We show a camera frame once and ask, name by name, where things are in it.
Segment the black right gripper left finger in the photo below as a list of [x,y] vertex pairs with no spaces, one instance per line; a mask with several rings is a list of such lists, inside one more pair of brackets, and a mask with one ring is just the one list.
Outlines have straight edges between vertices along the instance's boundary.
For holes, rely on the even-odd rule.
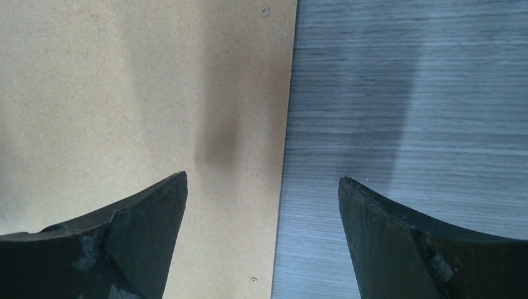
[[162,298],[187,174],[35,232],[1,236],[2,298]]

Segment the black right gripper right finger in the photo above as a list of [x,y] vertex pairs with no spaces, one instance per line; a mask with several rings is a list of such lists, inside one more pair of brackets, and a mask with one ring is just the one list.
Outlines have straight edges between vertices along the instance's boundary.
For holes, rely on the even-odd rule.
[[339,210],[362,298],[526,298],[527,241],[443,222],[343,177]]

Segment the brown cardboard backing board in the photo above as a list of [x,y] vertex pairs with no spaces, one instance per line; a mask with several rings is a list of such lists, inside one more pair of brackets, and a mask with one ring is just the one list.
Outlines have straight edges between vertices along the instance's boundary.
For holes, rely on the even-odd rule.
[[165,298],[270,298],[296,1],[2,1],[1,233],[185,171]]

